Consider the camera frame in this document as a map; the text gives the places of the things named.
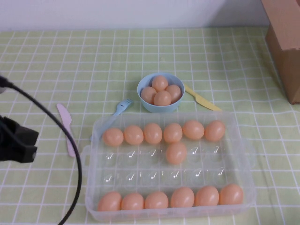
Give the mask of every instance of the brown box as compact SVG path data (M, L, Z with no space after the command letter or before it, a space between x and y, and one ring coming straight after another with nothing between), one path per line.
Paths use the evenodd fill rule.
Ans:
M270 20L266 42L288 101L300 103L300 0L262 0Z

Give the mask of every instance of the bowl of eggs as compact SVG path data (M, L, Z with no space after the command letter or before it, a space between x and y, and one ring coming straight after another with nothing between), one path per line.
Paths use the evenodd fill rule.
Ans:
M184 94L183 82L168 73L145 76L137 85L137 94L142 105L151 113L173 112Z

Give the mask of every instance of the egg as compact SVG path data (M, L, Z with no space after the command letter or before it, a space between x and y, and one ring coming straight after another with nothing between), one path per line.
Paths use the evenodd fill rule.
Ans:
M165 151L165 158L168 163L178 165L187 157L187 148L181 142L175 142L168 146Z
M153 99L154 105L157 106L167 106L171 104L171 101L172 101L171 94L166 90L159 91Z
M122 210L142 210L144 208L144 198L139 193L126 195L121 204Z
M182 138L182 128L178 123L170 123L164 129L164 140L167 143L180 141Z
M210 122L205 128L204 136L210 142L219 141L225 134L225 124L220 120Z
M166 89L171 94L171 104L177 102L181 98L181 90L176 84L168 86Z
M200 140L204 135L203 125L196 120L189 120L182 127L183 134L192 140Z
M156 95L156 90L153 87L146 87L141 92L141 98L149 104L154 104L154 97Z
M118 147L124 140L123 132L118 128L107 129L103 136L103 141L107 146Z
M112 191L105 194L98 203L98 211L121 210L122 197L119 192Z
M148 123L144 128L144 138L149 144L158 144L163 138L163 131L156 123Z
M145 200L145 209L166 209L168 205L168 197L161 191L151 193Z
M194 205L195 196L189 187L180 187L174 191L171 197L172 208L187 208Z
M220 192L220 205L236 205L243 203L243 190L237 184L228 184Z
M124 130L124 139L128 144L139 145L143 142L144 133L136 125L130 125Z
M157 91L165 90L169 86L167 79L162 76L158 75L154 77L152 81L152 87Z
M219 202L219 192L214 186L204 186L195 197L195 206L215 206Z

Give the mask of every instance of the black clamp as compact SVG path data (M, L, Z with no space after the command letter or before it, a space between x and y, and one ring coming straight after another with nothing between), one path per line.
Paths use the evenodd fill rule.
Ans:
M38 132L0 116L0 161L32 163L36 156Z

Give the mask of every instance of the plastic egg tray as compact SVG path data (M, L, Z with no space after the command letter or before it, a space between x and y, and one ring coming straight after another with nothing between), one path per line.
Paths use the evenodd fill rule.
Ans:
M222 120L226 125L225 136L219 142L208 142L203 137L192 141L183 136L187 157L180 165L171 165L165 159L167 143L149 145L145 141L139 146L123 142L117 148L107 147L98 136L98 130L108 121L102 117L93 127L90 149L90 164L85 204L87 210L99 222L125 221L132 219L155 219L177 217L201 217L235 214L248 209L255 200L256 192L246 156L246 146L237 129L234 115L228 112L192 113L141 113L124 114L117 117L111 127L122 131L129 125L141 129L150 122L160 125L162 130L169 123L183 126L187 120L198 120L204 127L213 120ZM213 185L219 191L229 183L241 186L243 204L217 205L210 207L168 208L163 210L120 210L98 212L97 205L103 195L118 191L122 197L138 192L144 198L154 191L163 191L169 200L174 190L190 187L194 193L203 186Z

